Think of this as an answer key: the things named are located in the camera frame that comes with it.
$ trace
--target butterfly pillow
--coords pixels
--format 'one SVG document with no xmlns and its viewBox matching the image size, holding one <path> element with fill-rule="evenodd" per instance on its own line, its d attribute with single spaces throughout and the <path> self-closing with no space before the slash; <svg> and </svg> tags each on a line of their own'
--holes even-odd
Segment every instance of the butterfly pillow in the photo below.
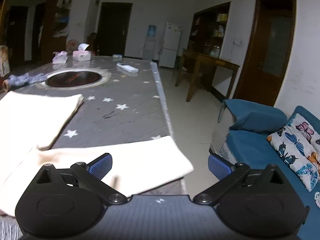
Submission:
<svg viewBox="0 0 320 240">
<path fill-rule="evenodd" d="M 287 125 L 302 133 L 307 141 L 320 153 L 320 135 L 303 116 L 295 114 L 290 118 Z"/>
<path fill-rule="evenodd" d="M 286 125 L 270 134 L 267 140 L 306 189 L 311 191 L 319 180 L 320 163 L 318 167 L 311 162 L 312 158 L 318 160 L 317 153 L 302 133 Z"/>
</svg>

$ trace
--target blue gripper pad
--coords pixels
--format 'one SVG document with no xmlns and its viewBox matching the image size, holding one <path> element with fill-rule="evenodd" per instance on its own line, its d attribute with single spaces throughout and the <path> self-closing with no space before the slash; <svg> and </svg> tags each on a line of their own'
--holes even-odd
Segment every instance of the blue gripper pad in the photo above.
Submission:
<svg viewBox="0 0 320 240">
<path fill-rule="evenodd" d="M 232 173 L 230 166 L 223 163 L 219 158 L 216 158 L 214 155 L 209 155 L 208 158 L 208 168 L 217 179 L 222 180 L 226 176 Z"/>
<path fill-rule="evenodd" d="M 109 153 L 101 155 L 88 164 L 88 171 L 96 178 L 102 180 L 112 168 L 112 156 Z"/>
</svg>

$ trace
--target tissue box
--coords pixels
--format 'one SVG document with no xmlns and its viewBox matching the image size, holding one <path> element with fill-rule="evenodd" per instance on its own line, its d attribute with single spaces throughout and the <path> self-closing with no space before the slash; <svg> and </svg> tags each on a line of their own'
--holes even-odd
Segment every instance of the tissue box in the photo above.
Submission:
<svg viewBox="0 0 320 240">
<path fill-rule="evenodd" d="M 74 60 L 77 60 L 77 61 L 90 60 L 91 52 L 88 50 L 75 50 L 72 53 L 72 57 Z"/>
<path fill-rule="evenodd" d="M 68 60 L 68 53 L 66 51 L 54 52 L 55 57 L 52 59 L 52 64 L 65 64 Z"/>
</svg>

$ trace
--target wooden desk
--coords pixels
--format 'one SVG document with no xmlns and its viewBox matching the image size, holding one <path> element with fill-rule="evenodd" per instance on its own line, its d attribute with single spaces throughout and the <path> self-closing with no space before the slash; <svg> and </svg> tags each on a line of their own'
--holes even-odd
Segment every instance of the wooden desk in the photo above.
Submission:
<svg viewBox="0 0 320 240">
<path fill-rule="evenodd" d="M 193 96 L 193 93 L 194 93 L 194 90 L 195 90 L 195 82 L 196 82 L 196 78 L 197 78 L 197 75 L 198 75 L 199 70 L 200 70 L 201 63 L 204 63 L 204 64 L 209 65 L 210 67 L 212 67 L 214 74 L 215 74 L 215 71 L 217 69 L 217 66 L 221 66 L 221 67 L 224 67 L 224 68 L 227 68 L 227 69 L 230 69 L 230 70 L 233 71 L 232 72 L 231 81 L 230 81 L 230 85 L 229 85 L 229 88 L 228 88 L 228 92 L 227 92 L 227 95 L 226 95 L 226 98 L 230 97 L 231 90 L 232 90 L 233 85 L 235 83 L 236 75 L 237 75 L 238 69 L 240 67 L 239 65 L 233 64 L 233 63 L 231 63 L 229 61 L 226 61 L 226 60 L 223 60 L 223 59 L 218 59 L 218 58 L 215 58 L 215 57 L 211 57 L 210 55 L 207 55 L 207 54 L 202 54 L 202 53 L 195 52 L 195 51 L 192 51 L 192 50 L 189 50 L 189 49 L 184 49 L 182 57 L 181 57 L 181 61 L 180 61 L 177 80 L 176 80 L 176 83 L 175 83 L 176 87 L 180 84 L 180 81 L 182 79 L 182 67 L 183 67 L 184 60 L 185 60 L 186 57 L 196 60 L 196 64 L 195 64 L 195 67 L 194 67 L 194 70 L 193 70 L 193 74 L 192 74 L 192 77 L 191 77 L 191 81 L 190 81 L 190 87 L 189 87 L 187 100 L 186 100 L 187 102 L 189 102 L 191 100 L 192 96 Z"/>
</svg>

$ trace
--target butterfly pattern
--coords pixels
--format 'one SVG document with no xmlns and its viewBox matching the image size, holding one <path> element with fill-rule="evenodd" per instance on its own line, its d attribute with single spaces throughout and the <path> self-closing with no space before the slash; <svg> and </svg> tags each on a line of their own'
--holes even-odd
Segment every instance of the butterfly pattern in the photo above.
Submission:
<svg viewBox="0 0 320 240">
<path fill-rule="evenodd" d="M 309 124 L 307 122 L 303 122 L 299 125 L 296 125 L 297 130 L 302 131 L 303 135 L 307 139 L 307 141 L 311 144 L 311 135 L 313 135 L 315 132 L 309 128 Z"/>
<path fill-rule="evenodd" d="M 277 134 L 281 137 L 282 136 L 282 132 L 285 130 L 285 128 L 284 127 L 282 127 L 281 129 L 279 129 L 278 131 L 277 131 Z"/>
<path fill-rule="evenodd" d="M 313 163 L 313 165 L 318 169 L 318 172 L 320 172 L 320 160 L 318 158 L 318 155 L 316 152 L 312 152 L 310 156 L 307 157 L 307 159 Z"/>
<path fill-rule="evenodd" d="M 289 119 L 288 122 L 287 122 L 287 125 L 288 125 L 288 126 L 291 126 L 291 125 L 292 125 L 292 122 L 293 122 L 293 119 L 295 119 L 295 118 L 296 118 L 296 114 L 294 114 L 293 116 L 291 116 L 290 119 Z"/>
<path fill-rule="evenodd" d="M 299 140 L 297 139 L 297 137 L 294 134 L 290 134 L 290 133 L 284 133 L 284 135 L 292 142 L 294 143 L 295 147 L 298 149 L 298 151 L 303 155 L 304 155 L 304 147 L 303 144 L 299 142 Z"/>
<path fill-rule="evenodd" d="M 313 165 L 307 163 L 307 165 L 303 166 L 300 170 L 296 171 L 297 175 L 310 175 L 310 187 L 311 190 L 315 187 L 318 181 L 318 173 L 313 171 Z"/>
<path fill-rule="evenodd" d="M 277 153 L 280 156 L 280 158 L 282 159 L 282 161 L 288 167 L 290 167 L 290 165 L 293 164 L 295 162 L 295 160 L 297 160 L 298 158 L 294 155 L 287 156 L 289 153 L 286 153 L 286 154 L 284 153 L 285 148 L 286 148 L 286 145 L 284 144 L 284 142 L 282 142 L 282 144 L 280 144 L 280 146 L 279 146 L 279 151 L 277 151 Z"/>
</svg>

